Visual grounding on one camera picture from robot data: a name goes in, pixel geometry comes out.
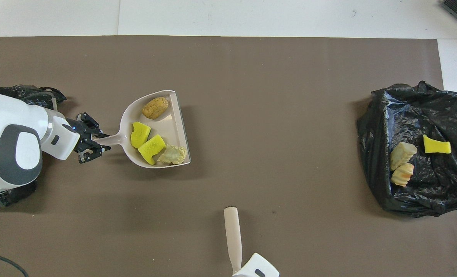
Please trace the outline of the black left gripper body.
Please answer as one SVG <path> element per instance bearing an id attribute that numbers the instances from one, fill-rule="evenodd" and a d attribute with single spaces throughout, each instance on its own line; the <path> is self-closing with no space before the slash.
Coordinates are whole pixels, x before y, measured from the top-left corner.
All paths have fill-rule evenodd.
<path id="1" fill-rule="evenodd" d="M 76 143 L 76 146 L 74 148 L 75 152 L 77 152 L 78 143 L 93 143 L 92 138 L 89 135 L 80 134 L 79 132 L 76 131 L 76 127 L 77 127 L 77 123 L 78 123 L 76 120 L 74 120 L 72 118 L 68 118 L 67 122 L 72 127 L 72 130 L 74 130 L 80 136 L 80 138 L 78 139 L 78 142 Z"/>

